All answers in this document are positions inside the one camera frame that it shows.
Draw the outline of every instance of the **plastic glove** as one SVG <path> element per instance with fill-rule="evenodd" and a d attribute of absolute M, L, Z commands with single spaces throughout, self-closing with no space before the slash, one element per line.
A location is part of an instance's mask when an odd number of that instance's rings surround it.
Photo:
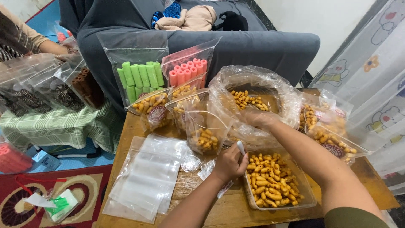
<path fill-rule="evenodd" d="M 211 175 L 215 175 L 224 183 L 242 176 L 249 164 L 249 154 L 242 156 L 234 143 L 229 149 L 221 151 Z"/>
<path fill-rule="evenodd" d="M 280 121 L 280 116 L 274 112 L 264 112 L 255 108 L 247 108 L 241 111 L 247 124 L 268 131 L 268 128 L 274 123 Z"/>

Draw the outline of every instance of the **green plaid tablecloth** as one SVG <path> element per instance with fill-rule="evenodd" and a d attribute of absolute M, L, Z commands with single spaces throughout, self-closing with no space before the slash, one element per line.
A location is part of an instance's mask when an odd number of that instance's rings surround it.
<path fill-rule="evenodd" d="M 9 111 L 0 118 L 0 127 L 15 147 L 25 152 L 29 144 L 38 146 L 86 146 L 92 138 L 103 150 L 115 154 L 124 121 L 111 102 L 92 112 L 85 107 L 79 112 L 54 110 L 45 114 L 25 114 L 19 118 Z"/>

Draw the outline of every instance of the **sleeve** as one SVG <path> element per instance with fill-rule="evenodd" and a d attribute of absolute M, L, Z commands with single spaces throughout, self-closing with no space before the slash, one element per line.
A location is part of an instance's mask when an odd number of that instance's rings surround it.
<path fill-rule="evenodd" d="M 41 35 L 34 29 L 26 25 L 22 20 L 20 20 L 16 15 L 12 14 L 4 5 L 0 5 L 0 11 L 8 17 L 12 22 L 14 22 L 27 36 L 32 40 L 32 42 L 39 47 L 42 42 L 49 40 L 45 36 Z"/>
<path fill-rule="evenodd" d="M 354 207 L 338 207 L 324 217 L 326 228 L 389 228 L 379 217 Z"/>

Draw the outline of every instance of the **red patterned rug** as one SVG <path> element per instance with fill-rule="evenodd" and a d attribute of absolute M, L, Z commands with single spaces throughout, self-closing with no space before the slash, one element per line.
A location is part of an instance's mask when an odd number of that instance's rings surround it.
<path fill-rule="evenodd" d="M 113 165 L 96 166 L 75 170 L 63 170 L 24 174 L 31 179 L 56 180 L 66 179 L 66 182 L 42 182 L 18 178 L 18 181 L 32 192 L 48 192 L 54 190 L 53 196 L 58 196 L 64 190 L 70 189 L 79 200 L 79 206 L 60 224 L 52 223 L 44 214 L 43 208 L 28 212 L 24 211 L 24 201 L 29 197 L 15 181 L 14 175 L 0 175 L 0 211 L 1 228 L 92 228 L 95 226 L 105 187 L 107 186 Z"/>

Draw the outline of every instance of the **curtain with cartoon print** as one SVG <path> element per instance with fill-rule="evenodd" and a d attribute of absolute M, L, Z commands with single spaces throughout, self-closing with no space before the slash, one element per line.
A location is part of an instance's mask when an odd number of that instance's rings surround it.
<path fill-rule="evenodd" d="M 354 105 L 349 120 L 387 139 L 369 161 L 405 193 L 405 0 L 389 0 L 309 87 Z"/>

